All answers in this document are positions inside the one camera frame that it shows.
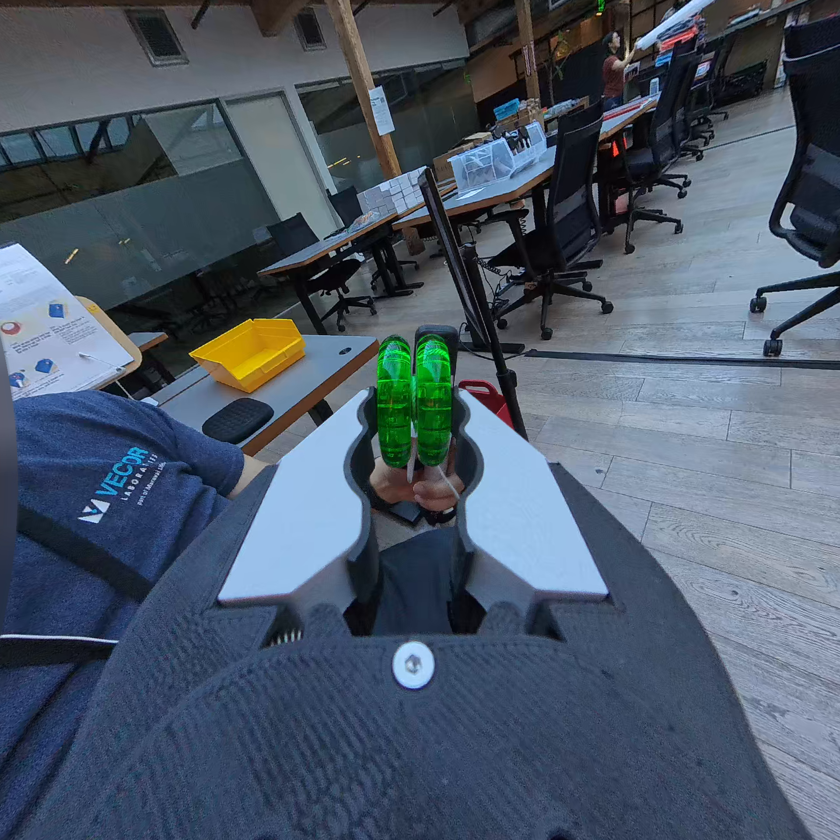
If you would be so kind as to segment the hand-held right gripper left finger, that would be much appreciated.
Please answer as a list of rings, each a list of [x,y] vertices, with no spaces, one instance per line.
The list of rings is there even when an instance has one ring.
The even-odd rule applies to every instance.
[[[276,467],[239,524],[235,507],[217,519],[232,547],[217,590],[219,629],[241,629],[246,613],[272,607],[302,630],[313,609],[331,607],[356,636],[370,636],[380,599],[380,558],[364,484],[372,471],[375,389],[358,392]]]

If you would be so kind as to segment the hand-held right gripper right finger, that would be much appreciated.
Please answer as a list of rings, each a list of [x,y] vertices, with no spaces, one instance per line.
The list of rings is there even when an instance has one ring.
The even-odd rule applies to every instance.
[[[546,458],[465,389],[454,390],[457,633],[494,607],[530,632],[551,607],[608,605],[610,592]]]

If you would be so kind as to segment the green yoyo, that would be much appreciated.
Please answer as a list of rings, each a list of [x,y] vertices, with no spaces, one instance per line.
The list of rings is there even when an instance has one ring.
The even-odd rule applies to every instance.
[[[381,456],[392,467],[406,467],[410,450],[408,382],[411,353],[399,335],[384,340],[376,363],[377,433]]]

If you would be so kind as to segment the person's left hand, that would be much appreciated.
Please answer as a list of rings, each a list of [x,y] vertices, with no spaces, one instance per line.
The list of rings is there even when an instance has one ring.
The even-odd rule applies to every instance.
[[[392,467],[378,458],[370,475],[374,496],[386,506],[415,502],[426,511],[443,512],[457,506],[465,490],[455,474],[445,476],[439,466],[423,467],[409,478],[406,467]]]

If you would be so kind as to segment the black floor stand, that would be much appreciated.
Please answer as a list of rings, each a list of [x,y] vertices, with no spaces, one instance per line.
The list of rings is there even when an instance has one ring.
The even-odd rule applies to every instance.
[[[502,348],[495,323],[491,317],[476,248],[463,246],[455,234],[439,194],[434,174],[426,167],[418,176],[417,183],[434,226],[450,275],[455,283],[458,298],[465,314],[468,329],[478,337],[480,350],[488,350],[496,366],[497,381],[504,396],[513,429],[525,440],[529,440],[518,403],[517,378],[507,365],[507,354],[521,353],[524,348],[508,350]]]

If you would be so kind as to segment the grey desk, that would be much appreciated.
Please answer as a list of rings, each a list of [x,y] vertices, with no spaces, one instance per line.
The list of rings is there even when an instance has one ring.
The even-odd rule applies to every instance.
[[[333,408],[328,397],[342,383],[374,360],[379,342],[355,335],[305,335],[306,353],[290,368],[262,385],[249,397],[269,405],[272,418],[239,443],[248,456],[257,455],[296,421],[309,415],[324,423]],[[153,395],[158,407],[179,422],[201,430],[205,421],[227,404],[245,397],[244,392],[216,382],[194,367]]]

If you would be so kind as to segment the person's dark pants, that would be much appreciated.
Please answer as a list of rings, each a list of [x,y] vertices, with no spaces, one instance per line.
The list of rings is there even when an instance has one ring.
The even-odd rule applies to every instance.
[[[450,635],[453,528],[429,530],[381,553],[382,588],[372,635]]]

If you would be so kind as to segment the stack of white boxes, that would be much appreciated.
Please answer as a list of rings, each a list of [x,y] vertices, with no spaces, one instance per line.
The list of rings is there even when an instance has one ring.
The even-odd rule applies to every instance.
[[[424,197],[418,179],[425,170],[425,166],[419,167],[359,193],[360,214],[397,214],[402,217],[422,207]]]

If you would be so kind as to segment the yellow plastic bin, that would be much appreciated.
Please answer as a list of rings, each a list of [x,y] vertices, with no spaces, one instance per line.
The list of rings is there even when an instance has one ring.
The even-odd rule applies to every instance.
[[[305,353],[306,342],[294,321],[257,318],[240,323],[190,356],[216,382],[252,393]]]

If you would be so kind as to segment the clear plastic organizer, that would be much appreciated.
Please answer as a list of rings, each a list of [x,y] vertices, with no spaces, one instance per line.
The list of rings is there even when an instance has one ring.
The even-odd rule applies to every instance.
[[[453,154],[447,161],[459,191],[500,182],[537,163],[547,150],[540,122],[531,122],[497,140]]]

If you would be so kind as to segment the person's blue shirt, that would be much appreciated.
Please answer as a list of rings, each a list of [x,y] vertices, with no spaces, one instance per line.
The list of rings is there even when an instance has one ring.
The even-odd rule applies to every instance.
[[[18,525],[5,634],[118,641],[144,596],[228,505],[233,444],[105,392],[14,404]],[[2,837],[45,795],[103,654],[2,668]]]

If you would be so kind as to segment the wooden clipboard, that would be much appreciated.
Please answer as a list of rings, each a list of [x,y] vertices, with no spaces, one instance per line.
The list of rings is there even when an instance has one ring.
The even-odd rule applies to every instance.
[[[121,330],[121,328],[96,302],[83,296],[76,296],[76,299],[85,309],[88,310],[92,317],[96,319],[97,322],[105,330],[108,331],[112,338],[118,344],[120,344],[120,346],[126,351],[126,353],[128,353],[131,356],[132,359],[131,362],[129,362],[127,365],[124,365],[120,371],[111,373],[108,379],[103,381],[101,384],[95,385],[95,389],[101,390],[108,385],[118,383],[123,377],[136,372],[140,368],[143,361],[143,356],[140,348],[133,343],[129,336]]]

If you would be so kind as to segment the white rolled sheet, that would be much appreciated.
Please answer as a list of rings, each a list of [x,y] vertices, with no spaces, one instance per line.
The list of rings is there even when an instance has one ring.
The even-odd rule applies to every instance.
[[[714,3],[715,1],[685,2],[682,6],[677,7],[672,15],[663,18],[659,25],[644,36],[638,38],[634,45],[635,51],[641,52],[646,49],[650,49],[654,43],[664,41],[670,31],[681,27],[685,21],[693,20],[696,16],[700,15],[708,5]]]

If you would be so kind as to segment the wooden post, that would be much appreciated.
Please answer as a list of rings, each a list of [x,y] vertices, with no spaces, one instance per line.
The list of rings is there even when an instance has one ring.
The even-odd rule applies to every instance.
[[[360,104],[364,122],[385,180],[402,173],[393,141],[389,134],[380,135],[371,105],[370,91],[375,87],[371,68],[364,53],[360,32],[350,1],[327,1],[327,9],[339,39],[353,89]]]

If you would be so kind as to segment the wall vent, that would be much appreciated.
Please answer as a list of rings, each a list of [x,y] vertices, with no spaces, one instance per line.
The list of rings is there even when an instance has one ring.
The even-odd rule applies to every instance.
[[[153,67],[178,67],[188,64],[181,42],[164,10],[133,8],[125,16]]]
[[[312,7],[304,7],[294,17],[293,24],[304,51],[327,48],[318,16]]]

